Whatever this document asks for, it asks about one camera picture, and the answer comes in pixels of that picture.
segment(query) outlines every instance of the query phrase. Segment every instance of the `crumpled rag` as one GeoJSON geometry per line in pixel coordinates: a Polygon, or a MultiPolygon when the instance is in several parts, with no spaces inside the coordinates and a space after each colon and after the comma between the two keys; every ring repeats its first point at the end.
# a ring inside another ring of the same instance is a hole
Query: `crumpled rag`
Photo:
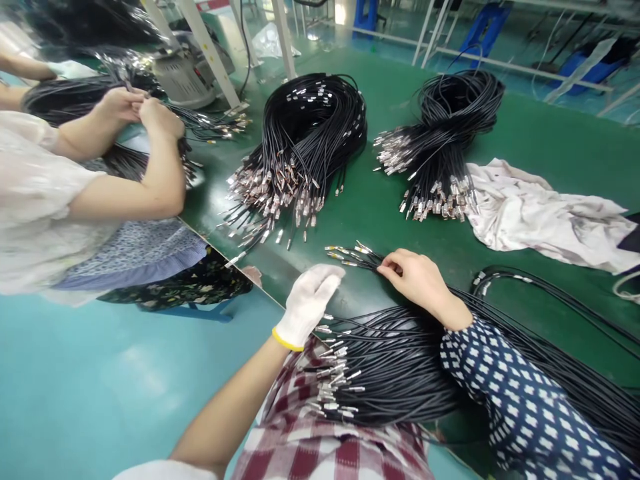
{"type": "Polygon", "coordinates": [[[479,215],[470,213],[475,236],[492,250],[532,248],[564,263],[614,275],[640,264],[640,253],[617,246],[636,224],[611,200],[554,191],[542,177],[493,159],[469,163],[479,215]]]}

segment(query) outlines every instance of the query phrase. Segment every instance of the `worker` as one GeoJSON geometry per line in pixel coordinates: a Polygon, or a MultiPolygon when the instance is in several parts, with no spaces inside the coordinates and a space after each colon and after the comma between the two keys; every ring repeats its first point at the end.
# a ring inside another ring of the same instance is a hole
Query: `worker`
{"type": "MultiPolygon", "coordinates": [[[[556,382],[496,328],[472,316],[430,259],[399,249],[378,272],[444,326],[442,366],[486,407],[500,467],[527,479],[640,477],[571,407],[556,382]],[[498,380],[503,374],[509,378],[498,380]]],[[[302,274],[272,336],[191,422],[169,460],[138,465],[114,480],[222,480],[265,398],[233,479],[432,479],[427,445],[414,425],[332,423],[307,404],[318,388],[316,375],[305,368],[317,366],[326,350],[310,335],[344,274],[332,265],[302,274]]]]}
{"type": "Polygon", "coordinates": [[[0,293],[71,305],[100,298],[155,311],[219,303],[252,282],[176,219],[185,173],[183,122],[145,92],[116,88],[60,128],[0,112],[0,293]],[[151,152],[142,181],[84,168],[130,123],[151,152]]]}
{"type": "MultiPolygon", "coordinates": [[[[26,80],[53,80],[59,75],[79,78],[95,75],[94,70],[74,61],[42,62],[22,55],[0,52],[0,71],[26,80]]],[[[29,86],[9,86],[0,82],[0,110],[20,111],[29,86]]]]}

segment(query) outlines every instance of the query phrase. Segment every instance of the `gray machine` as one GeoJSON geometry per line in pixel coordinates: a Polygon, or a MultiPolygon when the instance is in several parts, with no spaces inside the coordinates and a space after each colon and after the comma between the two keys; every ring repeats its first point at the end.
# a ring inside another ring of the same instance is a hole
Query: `gray machine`
{"type": "MultiPolygon", "coordinates": [[[[178,106],[198,109],[217,96],[215,77],[191,32],[175,32],[181,48],[162,51],[154,56],[153,74],[169,101],[178,106]]],[[[227,74],[235,71],[229,54],[213,42],[227,74]]]]}

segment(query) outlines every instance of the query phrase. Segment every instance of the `floral skirt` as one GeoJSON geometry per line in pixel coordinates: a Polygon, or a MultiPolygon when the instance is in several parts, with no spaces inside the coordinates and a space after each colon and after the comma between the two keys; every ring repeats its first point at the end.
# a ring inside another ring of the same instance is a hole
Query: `floral skirt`
{"type": "Polygon", "coordinates": [[[251,280],[236,268],[225,268],[226,262],[207,247],[207,255],[191,268],[159,282],[112,290],[98,300],[136,303],[141,310],[158,311],[185,303],[220,303],[250,291],[251,280]]]}

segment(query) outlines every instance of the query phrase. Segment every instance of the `blue patterned sleeve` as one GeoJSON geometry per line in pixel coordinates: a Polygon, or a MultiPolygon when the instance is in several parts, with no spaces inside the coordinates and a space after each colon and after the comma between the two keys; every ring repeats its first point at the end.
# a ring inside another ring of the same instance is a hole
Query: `blue patterned sleeve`
{"type": "Polygon", "coordinates": [[[495,327],[475,318],[447,331],[441,361],[489,413],[489,444],[498,465],[527,480],[640,479],[632,462],[569,404],[564,390],[528,362],[495,327]]]}

